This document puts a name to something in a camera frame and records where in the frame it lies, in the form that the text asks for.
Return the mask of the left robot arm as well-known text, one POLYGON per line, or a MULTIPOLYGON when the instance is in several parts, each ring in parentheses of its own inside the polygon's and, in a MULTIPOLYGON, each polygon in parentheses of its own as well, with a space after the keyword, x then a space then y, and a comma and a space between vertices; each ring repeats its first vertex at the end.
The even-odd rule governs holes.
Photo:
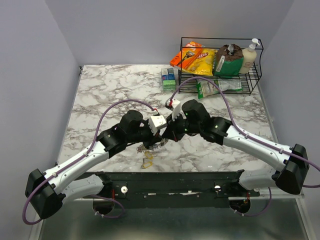
POLYGON ((33 170, 25 188, 26 206, 32 205, 40 219, 57 213, 71 197, 69 185, 90 168, 122 152, 129 144, 160 141, 160 130, 167 126, 165 117, 156 113, 144 120, 137 110, 129 110, 113 127, 95 136, 87 148, 51 169, 33 170))

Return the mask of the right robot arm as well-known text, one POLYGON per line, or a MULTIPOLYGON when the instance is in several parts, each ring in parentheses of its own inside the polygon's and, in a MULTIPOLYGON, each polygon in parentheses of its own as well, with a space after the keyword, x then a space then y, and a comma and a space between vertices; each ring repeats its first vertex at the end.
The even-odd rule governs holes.
POLYGON ((168 99, 165 106, 172 113, 166 119, 163 138, 178 142, 184 135, 200 135, 210 143, 241 150, 268 164, 264 169, 242 170, 239 178, 230 183, 234 195, 267 187, 278 187, 292 195, 301 193, 310 168, 304 146, 290 147, 250 134, 226 118, 210 116, 204 105, 195 99, 184 104, 168 99))

